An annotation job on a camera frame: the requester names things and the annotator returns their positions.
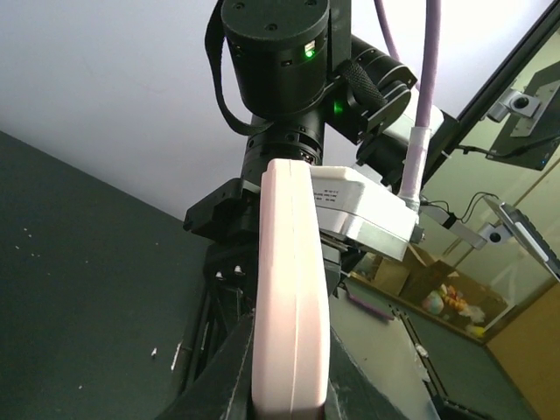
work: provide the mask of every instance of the gray floor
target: gray floor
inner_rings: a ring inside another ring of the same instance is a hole
[[[358,284],[350,283],[349,290],[372,305],[387,307],[387,304],[391,304],[398,307],[385,297]],[[401,309],[409,314],[451,398],[497,420],[538,418],[483,346],[478,346],[413,311]]]

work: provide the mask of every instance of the black cylindrical motor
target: black cylindrical motor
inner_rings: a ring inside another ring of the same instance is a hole
[[[328,0],[225,0],[221,19],[241,98],[253,114],[287,120],[319,103],[327,76]]]
[[[262,122],[261,118],[253,116],[253,123]],[[248,139],[241,177],[259,186],[270,160],[276,158],[321,165],[324,138],[325,119],[321,108],[289,122],[275,122],[263,133]]]

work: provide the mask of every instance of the metal clamp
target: metal clamp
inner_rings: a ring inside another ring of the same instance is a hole
[[[512,114],[522,118],[533,118],[541,105],[541,99],[529,96],[509,87],[486,114],[495,123],[501,123]]]

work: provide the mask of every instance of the white plastic housing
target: white plastic housing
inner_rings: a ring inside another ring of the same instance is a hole
[[[262,175],[252,397],[259,418],[317,418],[330,320],[310,166],[275,159]]]

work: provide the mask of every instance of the cardboard box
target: cardboard box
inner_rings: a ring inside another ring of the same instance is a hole
[[[442,284],[453,286],[470,306],[478,306],[485,319],[478,326],[486,326],[508,306],[501,296],[470,277],[456,271],[452,266],[419,247],[410,245],[402,262],[367,254],[356,265],[351,276],[380,291],[397,296],[422,309],[423,301]],[[437,315],[447,323],[465,330],[472,323],[448,304]]]
[[[542,420],[560,416],[560,284],[487,344]]]
[[[398,296],[409,273],[409,270],[400,262],[391,261],[379,255],[367,254],[356,265],[350,276],[376,289]]]

